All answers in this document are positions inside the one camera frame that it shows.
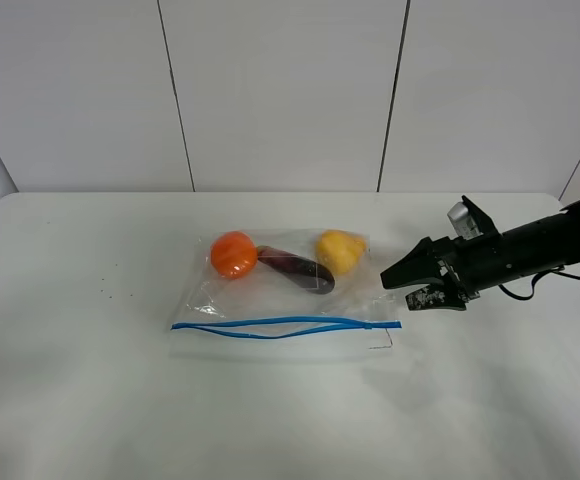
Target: orange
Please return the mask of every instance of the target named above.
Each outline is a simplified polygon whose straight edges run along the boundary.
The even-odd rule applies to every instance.
[[[243,232],[228,232],[212,245],[210,262],[219,275],[240,278],[257,263],[257,247]]]

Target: ziplock bag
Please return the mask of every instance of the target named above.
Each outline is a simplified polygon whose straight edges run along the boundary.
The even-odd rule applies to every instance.
[[[173,330],[282,339],[400,328],[368,239],[338,230],[254,230],[201,238]]]

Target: white table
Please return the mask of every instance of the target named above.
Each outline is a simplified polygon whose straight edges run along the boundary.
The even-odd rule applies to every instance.
[[[500,230],[560,207],[471,198]],[[491,289],[462,313],[402,309],[392,349],[345,361],[171,355],[200,233],[342,228],[388,263],[454,236],[458,199],[4,198],[0,479],[580,479],[580,282],[549,276],[532,302]]]

